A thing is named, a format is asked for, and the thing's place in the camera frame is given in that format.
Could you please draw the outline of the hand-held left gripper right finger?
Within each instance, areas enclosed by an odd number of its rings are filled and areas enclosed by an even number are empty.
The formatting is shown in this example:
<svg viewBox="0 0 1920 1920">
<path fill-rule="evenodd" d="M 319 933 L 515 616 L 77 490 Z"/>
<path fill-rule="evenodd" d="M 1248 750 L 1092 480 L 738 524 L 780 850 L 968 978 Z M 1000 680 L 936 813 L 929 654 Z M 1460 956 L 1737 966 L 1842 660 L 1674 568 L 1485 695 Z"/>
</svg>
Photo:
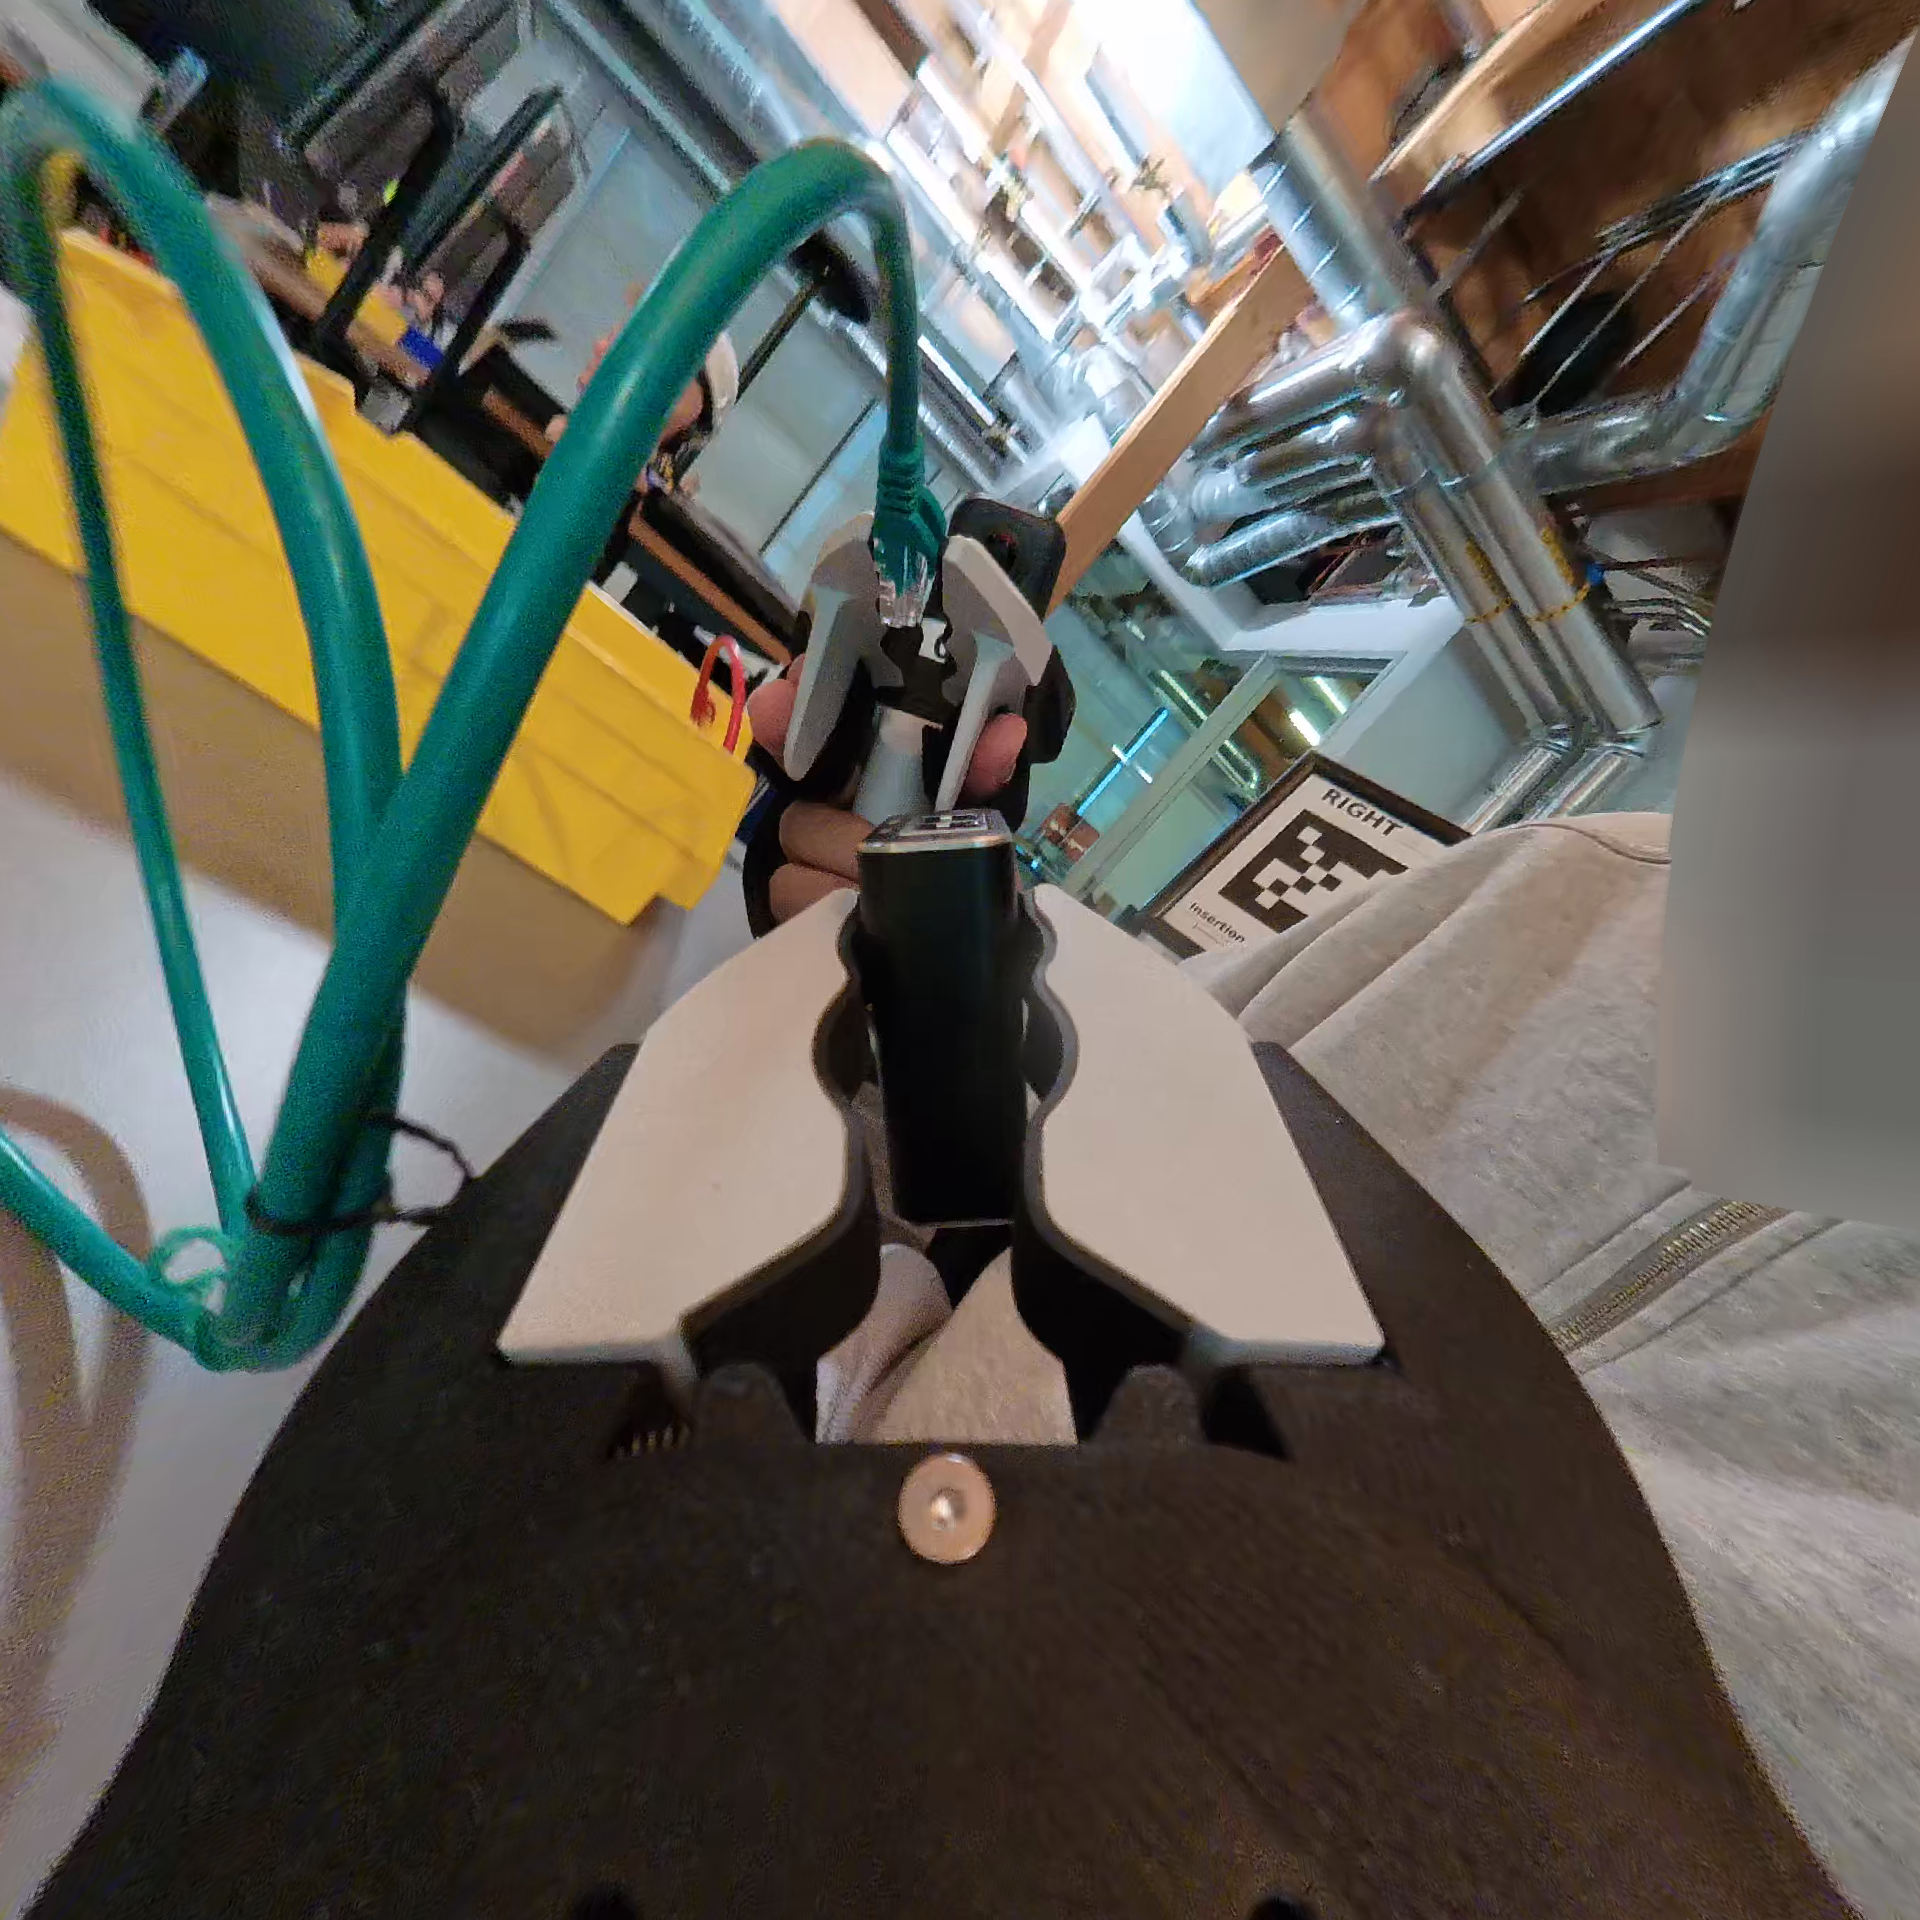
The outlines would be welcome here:
<svg viewBox="0 0 1920 1920">
<path fill-rule="evenodd" d="M 1032 892 L 1053 1083 L 1011 1286 L 1066 1365 L 1368 1365 L 1385 1330 L 1251 1036 L 1169 956 Z"/>
</svg>

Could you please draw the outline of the person's right forearm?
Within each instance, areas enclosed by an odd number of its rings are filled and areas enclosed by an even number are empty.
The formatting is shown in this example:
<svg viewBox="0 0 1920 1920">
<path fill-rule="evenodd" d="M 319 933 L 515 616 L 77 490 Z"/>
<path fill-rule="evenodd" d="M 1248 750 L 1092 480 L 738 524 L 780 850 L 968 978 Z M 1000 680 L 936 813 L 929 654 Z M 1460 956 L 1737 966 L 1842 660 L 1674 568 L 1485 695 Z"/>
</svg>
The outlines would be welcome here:
<svg viewBox="0 0 1920 1920">
<path fill-rule="evenodd" d="M 1495 828 L 1181 971 L 1352 1104 L 1506 1075 L 1651 1085 L 1667 869 L 1662 813 Z"/>
</svg>

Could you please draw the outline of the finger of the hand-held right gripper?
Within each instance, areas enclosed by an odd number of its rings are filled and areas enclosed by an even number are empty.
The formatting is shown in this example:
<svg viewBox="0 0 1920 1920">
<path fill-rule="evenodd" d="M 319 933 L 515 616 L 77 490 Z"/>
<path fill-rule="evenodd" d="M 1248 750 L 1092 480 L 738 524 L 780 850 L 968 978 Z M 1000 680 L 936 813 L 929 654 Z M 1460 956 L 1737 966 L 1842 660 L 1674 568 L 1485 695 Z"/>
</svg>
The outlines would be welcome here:
<svg viewBox="0 0 1920 1920">
<path fill-rule="evenodd" d="M 945 548 L 942 609 L 949 624 L 945 701 L 952 717 L 936 798 L 964 798 L 984 727 L 1000 715 L 1016 715 L 1041 683 L 1053 637 L 994 548 L 964 531 L 952 531 Z"/>
<path fill-rule="evenodd" d="M 854 514 L 831 531 L 803 595 L 806 648 L 783 721 L 788 771 L 863 768 L 875 753 L 883 609 L 875 514 Z"/>
</svg>

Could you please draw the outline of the person's right hand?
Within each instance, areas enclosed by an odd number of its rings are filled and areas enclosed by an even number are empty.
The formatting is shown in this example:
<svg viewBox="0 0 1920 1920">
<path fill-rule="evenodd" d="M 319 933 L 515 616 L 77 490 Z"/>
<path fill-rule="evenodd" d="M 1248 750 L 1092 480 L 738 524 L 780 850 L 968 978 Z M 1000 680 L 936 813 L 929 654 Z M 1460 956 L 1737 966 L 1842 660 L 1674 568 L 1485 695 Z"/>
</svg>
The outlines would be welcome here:
<svg viewBox="0 0 1920 1920">
<path fill-rule="evenodd" d="M 800 701 L 800 666 L 760 683 L 743 717 L 752 743 L 783 753 L 783 727 Z M 1000 808 L 1016 818 L 1005 796 L 1026 786 L 1027 721 L 1021 715 L 994 715 L 972 750 L 964 779 L 968 808 Z M 806 915 L 818 900 L 854 892 L 854 850 L 875 819 L 854 818 L 845 802 L 788 802 L 774 828 L 761 828 L 743 857 L 743 910 L 752 937 Z"/>
</svg>

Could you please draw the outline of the yellow plastic bin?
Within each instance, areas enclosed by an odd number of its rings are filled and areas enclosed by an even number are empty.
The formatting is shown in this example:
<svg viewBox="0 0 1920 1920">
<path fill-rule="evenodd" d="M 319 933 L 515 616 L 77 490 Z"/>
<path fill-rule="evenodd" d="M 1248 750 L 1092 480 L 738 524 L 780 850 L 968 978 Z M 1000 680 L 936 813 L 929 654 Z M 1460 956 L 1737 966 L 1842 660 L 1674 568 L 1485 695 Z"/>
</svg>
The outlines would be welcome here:
<svg viewBox="0 0 1920 1920">
<path fill-rule="evenodd" d="M 168 281 L 64 239 L 124 609 L 151 673 L 154 753 L 181 796 L 181 695 L 218 680 L 270 706 L 292 771 L 319 777 L 317 670 L 283 541 L 221 377 Z M 341 471 L 391 637 L 400 743 L 454 673 L 515 520 L 419 441 L 388 441 L 339 373 L 296 361 Z M 40 349 L 3 398 L 3 750 L 77 771 L 124 813 L 88 630 L 83 554 Z M 493 779 L 481 840 L 631 925 L 690 910 L 752 796 L 751 727 L 603 588 L 584 588 Z"/>
</svg>

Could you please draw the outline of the black port adapter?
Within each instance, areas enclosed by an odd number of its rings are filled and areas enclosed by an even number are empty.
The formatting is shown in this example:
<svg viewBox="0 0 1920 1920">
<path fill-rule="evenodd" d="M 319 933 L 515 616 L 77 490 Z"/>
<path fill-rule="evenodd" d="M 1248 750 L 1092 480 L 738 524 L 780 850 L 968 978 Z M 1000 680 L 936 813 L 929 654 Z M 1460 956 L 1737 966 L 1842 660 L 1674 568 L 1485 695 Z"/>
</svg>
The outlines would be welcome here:
<svg viewBox="0 0 1920 1920">
<path fill-rule="evenodd" d="M 870 1008 L 895 1214 L 1011 1219 L 1026 1138 L 1021 861 L 994 808 L 883 819 L 854 850 L 854 974 Z"/>
</svg>

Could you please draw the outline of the wooden desk with black legs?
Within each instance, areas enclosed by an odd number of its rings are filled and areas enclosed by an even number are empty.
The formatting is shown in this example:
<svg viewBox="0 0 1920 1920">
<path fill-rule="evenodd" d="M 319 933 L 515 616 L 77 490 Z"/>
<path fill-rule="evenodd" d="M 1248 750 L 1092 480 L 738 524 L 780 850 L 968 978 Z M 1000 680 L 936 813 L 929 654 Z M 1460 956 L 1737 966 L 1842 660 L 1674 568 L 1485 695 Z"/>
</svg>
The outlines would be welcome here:
<svg viewBox="0 0 1920 1920">
<path fill-rule="evenodd" d="M 493 248 L 493 281 L 506 282 L 533 244 L 533 228 L 501 208 L 501 196 L 523 187 L 533 146 L 557 123 L 557 99 L 523 102 L 517 119 L 496 138 L 447 146 L 429 138 L 420 159 L 434 176 L 411 193 L 395 187 L 391 208 L 402 215 L 391 267 L 354 316 L 360 330 L 400 326 L 395 355 L 419 377 L 395 377 L 381 361 L 354 349 L 347 331 L 330 331 L 317 306 L 275 301 L 283 326 L 308 326 L 302 349 L 354 381 L 365 412 L 381 412 L 388 431 L 420 441 L 493 505 L 523 505 L 552 446 L 566 425 L 566 409 L 552 398 L 515 361 L 515 348 L 547 342 L 552 326 L 533 316 L 496 316 L 496 288 L 481 288 L 457 326 L 434 258 L 472 234 Z M 768 583 L 768 571 L 690 505 L 690 464 L 741 398 L 741 363 L 733 339 L 719 331 L 675 403 L 659 444 L 651 446 L 631 500 L 614 520 L 614 538 L 595 564 L 595 584 L 633 620 L 659 635 L 685 660 L 696 660 L 710 637 L 738 637 L 751 670 L 780 670 L 800 657 L 803 616 Z"/>
</svg>

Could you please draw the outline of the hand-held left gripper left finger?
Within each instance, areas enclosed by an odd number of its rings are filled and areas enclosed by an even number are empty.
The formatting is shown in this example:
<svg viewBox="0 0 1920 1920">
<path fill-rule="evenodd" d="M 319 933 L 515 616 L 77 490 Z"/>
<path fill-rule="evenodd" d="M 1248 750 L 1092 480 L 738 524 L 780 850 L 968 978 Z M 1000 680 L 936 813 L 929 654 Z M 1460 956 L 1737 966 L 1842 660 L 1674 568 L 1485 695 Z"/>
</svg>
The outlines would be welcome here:
<svg viewBox="0 0 1920 1920">
<path fill-rule="evenodd" d="M 819 1041 L 852 1013 L 852 892 L 645 1032 L 515 1298 L 506 1360 L 818 1365 L 880 1290 L 870 1175 Z"/>
</svg>

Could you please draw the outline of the wooden beam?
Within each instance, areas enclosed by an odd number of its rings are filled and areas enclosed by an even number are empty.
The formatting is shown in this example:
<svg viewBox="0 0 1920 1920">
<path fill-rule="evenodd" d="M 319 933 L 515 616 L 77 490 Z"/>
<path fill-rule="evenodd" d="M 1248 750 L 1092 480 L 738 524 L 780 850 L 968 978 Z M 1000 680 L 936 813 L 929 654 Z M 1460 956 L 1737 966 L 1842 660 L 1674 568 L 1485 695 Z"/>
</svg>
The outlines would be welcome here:
<svg viewBox="0 0 1920 1920">
<path fill-rule="evenodd" d="M 1146 412 L 1069 495 L 1062 514 L 1066 568 L 1047 613 L 1066 609 L 1083 571 L 1120 538 L 1127 520 L 1169 476 L 1208 420 L 1253 381 L 1308 306 L 1308 281 L 1268 234 L 1232 282 L 1232 301 L 1221 306 L 1202 342 L 1175 363 Z"/>
</svg>

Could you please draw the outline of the silver ventilation ducts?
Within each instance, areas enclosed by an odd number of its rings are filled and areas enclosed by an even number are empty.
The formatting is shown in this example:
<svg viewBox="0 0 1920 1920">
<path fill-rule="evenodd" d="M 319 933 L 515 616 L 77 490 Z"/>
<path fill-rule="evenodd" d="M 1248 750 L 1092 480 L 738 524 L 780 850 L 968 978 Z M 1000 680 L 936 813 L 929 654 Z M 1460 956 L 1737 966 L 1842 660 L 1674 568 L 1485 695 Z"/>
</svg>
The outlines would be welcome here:
<svg viewBox="0 0 1920 1920">
<path fill-rule="evenodd" d="M 1434 281 L 1304 102 L 1253 180 L 1333 339 L 1213 409 L 1194 476 L 1146 500 L 1154 541 L 1190 584 L 1221 588 L 1395 524 L 1522 715 L 1522 750 L 1467 828 L 1595 808 L 1646 761 L 1662 711 L 1546 495 L 1701 464 L 1771 419 L 1905 48 L 1793 146 L 1686 370 L 1552 420 L 1495 412 Z"/>
</svg>

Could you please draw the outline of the person's grey hoodie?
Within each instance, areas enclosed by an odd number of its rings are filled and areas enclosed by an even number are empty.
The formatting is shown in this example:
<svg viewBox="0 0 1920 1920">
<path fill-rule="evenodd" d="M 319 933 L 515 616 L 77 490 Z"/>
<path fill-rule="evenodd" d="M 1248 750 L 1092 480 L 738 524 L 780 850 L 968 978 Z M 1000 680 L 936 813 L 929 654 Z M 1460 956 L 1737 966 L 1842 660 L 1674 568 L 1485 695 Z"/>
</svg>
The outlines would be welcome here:
<svg viewBox="0 0 1920 1920">
<path fill-rule="evenodd" d="M 1654 1163 L 1651 983 L 1392 978 L 1291 954 L 1248 1008 L 1552 1327 L 1688 1583 L 1794 1820 L 1868 1916 L 1917 1916 L 1917 1242 L 1708 1227 Z"/>
</svg>

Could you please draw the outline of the framed tag board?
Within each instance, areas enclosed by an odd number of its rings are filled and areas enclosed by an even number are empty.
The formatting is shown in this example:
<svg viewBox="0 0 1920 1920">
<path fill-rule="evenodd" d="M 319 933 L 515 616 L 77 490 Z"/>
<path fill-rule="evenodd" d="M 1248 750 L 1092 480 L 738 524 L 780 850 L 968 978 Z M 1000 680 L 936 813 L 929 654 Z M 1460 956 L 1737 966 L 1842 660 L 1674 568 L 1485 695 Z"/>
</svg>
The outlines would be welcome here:
<svg viewBox="0 0 1920 1920">
<path fill-rule="evenodd" d="M 1467 828 L 1308 750 L 1202 845 L 1130 933 L 1169 956 L 1242 954 L 1328 920 L 1376 879 L 1401 879 Z"/>
</svg>

